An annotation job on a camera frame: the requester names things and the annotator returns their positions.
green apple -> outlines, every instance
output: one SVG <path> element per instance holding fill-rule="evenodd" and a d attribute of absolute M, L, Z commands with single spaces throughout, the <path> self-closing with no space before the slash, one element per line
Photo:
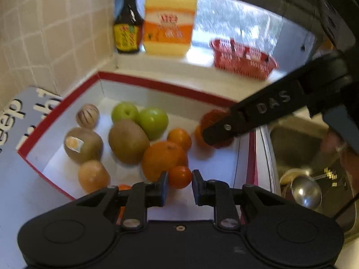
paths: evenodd
<path fill-rule="evenodd" d="M 150 141 L 158 139 L 168 126 L 168 116 L 159 108 L 141 110 L 136 121 Z"/>
<path fill-rule="evenodd" d="M 125 101 L 117 104 L 111 113 L 111 119 L 113 123 L 121 119 L 131 119 L 135 121 L 137 116 L 137 107 L 133 103 Z"/>

yellow plastic jug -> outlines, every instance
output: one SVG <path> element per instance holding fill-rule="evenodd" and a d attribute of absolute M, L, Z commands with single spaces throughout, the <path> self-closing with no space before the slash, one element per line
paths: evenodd
<path fill-rule="evenodd" d="M 148 54 L 184 56 L 191 47 L 197 0 L 145 0 Z"/>

tile wall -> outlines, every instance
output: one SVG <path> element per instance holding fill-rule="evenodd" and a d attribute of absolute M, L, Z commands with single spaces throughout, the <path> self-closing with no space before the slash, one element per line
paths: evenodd
<path fill-rule="evenodd" d="M 63 95 L 112 55 L 114 0 L 0 0 L 0 109 L 38 86 Z"/>

windowsill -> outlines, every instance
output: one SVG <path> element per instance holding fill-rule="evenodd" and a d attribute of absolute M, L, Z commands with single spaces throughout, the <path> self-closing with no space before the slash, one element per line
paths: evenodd
<path fill-rule="evenodd" d="M 218 70 L 212 65 L 211 50 L 191 47 L 184 58 L 151 56 L 145 52 L 136 55 L 116 54 L 100 70 L 181 85 L 234 101 L 241 101 L 286 75 L 286 72 L 274 70 L 268 80 L 258 81 Z"/>

tangerine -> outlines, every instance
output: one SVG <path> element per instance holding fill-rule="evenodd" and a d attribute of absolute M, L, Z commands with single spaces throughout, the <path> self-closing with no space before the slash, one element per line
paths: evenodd
<path fill-rule="evenodd" d="M 174 142 L 162 141 L 150 146 L 142 158 L 142 170 L 147 180 L 156 182 L 163 171 L 177 166 L 188 166 L 182 147 Z"/>
<path fill-rule="evenodd" d="M 207 148 L 207 149 L 212 148 L 209 144 L 206 144 L 206 142 L 204 141 L 203 136 L 202 136 L 202 128 L 200 125 L 196 127 L 193 135 L 194 135 L 196 143 L 199 147 Z"/>
<path fill-rule="evenodd" d="M 185 166 L 177 166 L 168 172 L 168 184 L 172 188 L 183 189 L 192 181 L 192 172 Z"/>
<path fill-rule="evenodd" d="M 180 145 L 185 152 L 187 152 L 192 146 L 190 135 L 182 128 L 172 129 L 168 133 L 167 140 Z"/>
<path fill-rule="evenodd" d="M 118 186 L 118 190 L 119 190 L 119 191 L 121 191 L 121 190 L 130 190 L 131 188 L 132 188 L 131 186 L 126 185 L 126 184 L 120 184 L 120 185 Z M 121 206 L 121 207 L 120 207 L 120 213 L 119 213 L 119 215 L 118 215 L 116 224 L 120 224 L 120 223 L 121 223 L 121 218 L 122 218 L 122 216 L 123 216 L 124 211 L 125 211 L 125 206 Z"/>
<path fill-rule="evenodd" d="M 213 109 L 207 112 L 205 115 L 203 115 L 200 121 L 201 136 L 204 129 L 212 126 L 213 124 L 217 123 L 221 119 L 225 118 L 227 115 L 229 115 L 229 113 L 230 113 L 229 111 Z M 233 140 L 234 138 L 227 139 L 225 141 L 214 144 L 213 147 L 216 149 L 228 147 L 232 144 Z"/>

